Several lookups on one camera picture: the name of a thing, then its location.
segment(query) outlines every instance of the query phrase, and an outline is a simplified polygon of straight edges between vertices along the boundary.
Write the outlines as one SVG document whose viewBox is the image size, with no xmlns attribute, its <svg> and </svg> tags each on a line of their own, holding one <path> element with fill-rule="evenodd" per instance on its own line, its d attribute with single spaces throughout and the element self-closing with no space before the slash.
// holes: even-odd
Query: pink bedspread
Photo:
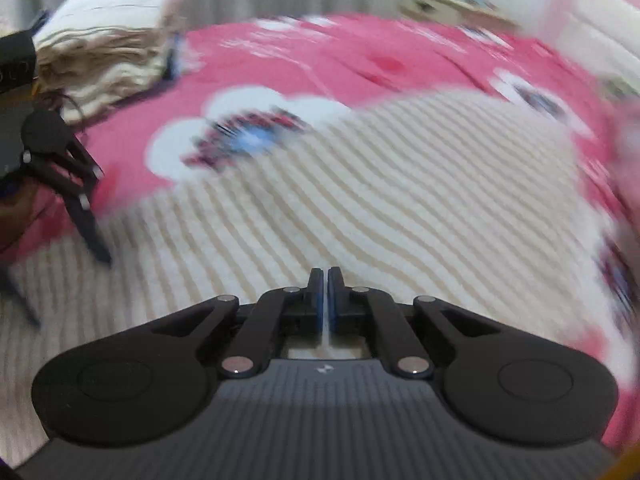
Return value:
<svg viewBox="0 0 640 480">
<path fill-rule="evenodd" d="M 594 82 L 538 40 L 332 16 L 219 25 L 189 33 L 188 41 L 200 54 L 196 70 L 89 129 L 88 149 L 105 172 L 92 204 L 98 216 L 204 171 L 182 158 L 207 121 L 277 107 L 313 125 L 397 92 L 460 86 L 534 106 L 571 126 L 585 193 L 616 208 L 603 170 L 612 152 L 609 120 Z M 53 207 L 27 232 L 19 251 L 69 228 L 63 207 Z M 597 333 L 577 346 L 607 362 L 606 342 Z M 632 384 L 621 384 L 608 444 L 629 437 L 626 420 L 635 396 Z"/>
</svg>

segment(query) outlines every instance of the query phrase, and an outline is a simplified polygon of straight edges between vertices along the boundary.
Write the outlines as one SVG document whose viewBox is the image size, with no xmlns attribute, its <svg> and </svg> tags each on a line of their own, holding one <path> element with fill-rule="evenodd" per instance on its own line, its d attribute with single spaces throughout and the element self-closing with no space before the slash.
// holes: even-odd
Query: striped white blanket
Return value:
<svg viewBox="0 0 640 480">
<path fill-rule="evenodd" d="M 304 285 L 311 267 L 550 338 L 608 322 L 567 137 L 479 92 L 411 96 L 113 214 L 111 269 L 77 235 L 39 250 L 13 272 L 41 332 L 1 305 L 0 456 L 44 442 L 30 384 L 57 353 L 216 294 Z"/>
</svg>

